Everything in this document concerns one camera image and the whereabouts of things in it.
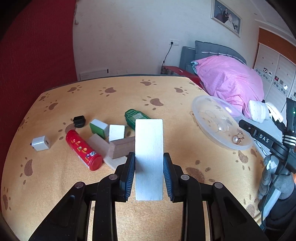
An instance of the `red cylindrical can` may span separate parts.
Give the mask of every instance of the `red cylindrical can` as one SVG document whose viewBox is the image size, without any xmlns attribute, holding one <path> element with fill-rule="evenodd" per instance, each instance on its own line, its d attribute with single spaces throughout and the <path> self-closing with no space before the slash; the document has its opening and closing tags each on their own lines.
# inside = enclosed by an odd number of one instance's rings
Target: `red cylindrical can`
<svg viewBox="0 0 296 241">
<path fill-rule="evenodd" d="M 99 169 L 103 157 L 96 153 L 75 130 L 68 131 L 66 141 L 91 171 Z"/>
</svg>

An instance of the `green and white block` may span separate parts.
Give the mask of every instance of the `green and white block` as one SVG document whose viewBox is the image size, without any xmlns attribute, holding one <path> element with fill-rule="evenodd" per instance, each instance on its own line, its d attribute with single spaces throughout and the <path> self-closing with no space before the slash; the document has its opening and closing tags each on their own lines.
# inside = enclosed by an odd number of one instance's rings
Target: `green and white block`
<svg viewBox="0 0 296 241">
<path fill-rule="evenodd" d="M 93 119 L 89 123 L 92 133 L 98 134 L 103 139 L 106 139 L 109 136 L 109 125 L 101 122 L 100 120 Z"/>
</svg>

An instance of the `beige foam block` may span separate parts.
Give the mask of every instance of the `beige foam block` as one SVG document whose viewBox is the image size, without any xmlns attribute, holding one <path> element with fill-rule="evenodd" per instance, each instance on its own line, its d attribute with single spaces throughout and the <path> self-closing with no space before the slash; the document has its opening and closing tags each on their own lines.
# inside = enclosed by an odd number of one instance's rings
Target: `beige foam block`
<svg viewBox="0 0 296 241">
<path fill-rule="evenodd" d="M 116 170 L 116 168 L 121 165 L 125 164 L 127 157 L 122 156 L 116 159 L 111 159 L 109 156 L 104 157 L 104 163 L 106 163 L 112 170 Z"/>
<path fill-rule="evenodd" d="M 102 137 L 98 134 L 93 134 L 89 139 L 87 139 L 87 144 L 90 145 L 97 153 L 100 153 L 104 158 L 109 150 L 109 143 L 106 142 Z"/>
</svg>

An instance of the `white usb charger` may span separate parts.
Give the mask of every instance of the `white usb charger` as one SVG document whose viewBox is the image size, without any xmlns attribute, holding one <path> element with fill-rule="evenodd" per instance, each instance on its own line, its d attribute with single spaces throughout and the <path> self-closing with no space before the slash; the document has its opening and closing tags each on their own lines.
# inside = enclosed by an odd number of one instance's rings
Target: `white usb charger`
<svg viewBox="0 0 296 241">
<path fill-rule="evenodd" d="M 32 140 L 31 146 L 36 151 L 46 150 L 50 148 L 50 140 L 46 136 L 37 137 Z"/>
</svg>

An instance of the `white ceiling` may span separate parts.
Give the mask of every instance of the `white ceiling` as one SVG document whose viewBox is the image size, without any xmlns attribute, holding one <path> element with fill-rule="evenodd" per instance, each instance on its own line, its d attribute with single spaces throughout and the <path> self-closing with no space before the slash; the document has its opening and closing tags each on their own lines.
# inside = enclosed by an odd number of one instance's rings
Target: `white ceiling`
<svg viewBox="0 0 296 241">
<path fill-rule="evenodd" d="M 290 29 L 272 6 L 265 0 L 249 0 L 249 9 L 254 13 L 259 26 L 280 35 L 296 46 L 296 39 Z"/>
</svg>

